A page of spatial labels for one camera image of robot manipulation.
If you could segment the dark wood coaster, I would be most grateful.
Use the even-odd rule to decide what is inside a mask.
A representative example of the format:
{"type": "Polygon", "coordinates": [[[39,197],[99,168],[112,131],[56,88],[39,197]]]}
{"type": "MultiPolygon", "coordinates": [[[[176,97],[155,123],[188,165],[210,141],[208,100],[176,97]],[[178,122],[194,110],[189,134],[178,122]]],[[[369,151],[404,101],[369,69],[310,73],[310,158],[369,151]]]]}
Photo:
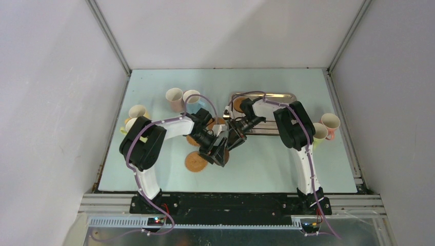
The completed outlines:
{"type": "Polygon", "coordinates": [[[226,164],[229,161],[230,158],[230,153],[228,151],[228,149],[224,150],[224,164],[226,164]]]}

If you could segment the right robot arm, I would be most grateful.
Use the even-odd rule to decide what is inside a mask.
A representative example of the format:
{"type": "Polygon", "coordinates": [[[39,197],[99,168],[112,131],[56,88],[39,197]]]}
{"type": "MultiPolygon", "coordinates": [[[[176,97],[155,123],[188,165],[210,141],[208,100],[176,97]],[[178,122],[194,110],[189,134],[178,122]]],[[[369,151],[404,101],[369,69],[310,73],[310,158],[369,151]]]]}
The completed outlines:
{"type": "Polygon", "coordinates": [[[296,164],[299,209],[304,214],[312,214],[318,209],[324,193],[313,163],[315,128],[302,103],[294,101],[285,104],[257,97],[254,100],[249,98],[243,100],[240,108],[244,113],[240,120],[233,118],[230,105],[223,113],[229,128],[227,149],[231,151],[240,146],[246,141],[246,134],[251,129],[261,122],[274,118],[282,143],[299,158],[296,164]]]}

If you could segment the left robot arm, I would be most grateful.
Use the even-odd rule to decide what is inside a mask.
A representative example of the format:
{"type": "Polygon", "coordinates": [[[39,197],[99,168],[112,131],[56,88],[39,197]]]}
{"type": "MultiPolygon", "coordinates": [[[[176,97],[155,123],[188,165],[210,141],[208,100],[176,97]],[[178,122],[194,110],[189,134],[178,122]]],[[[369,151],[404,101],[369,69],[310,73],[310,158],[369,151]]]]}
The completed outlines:
{"type": "Polygon", "coordinates": [[[153,214],[162,207],[162,199],[158,197],[161,188],[154,165],[165,140],[190,136],[199,144],[197,160],[224,166],[228,156],[228,130],[227,123],[212,120],[205,109],[200,109],[195,114],[183,113],[159,121],[151,121],[144,116],[136,118],[119,151],[135,175],[139,193],[144,197],[143,208],[153,214]]]}

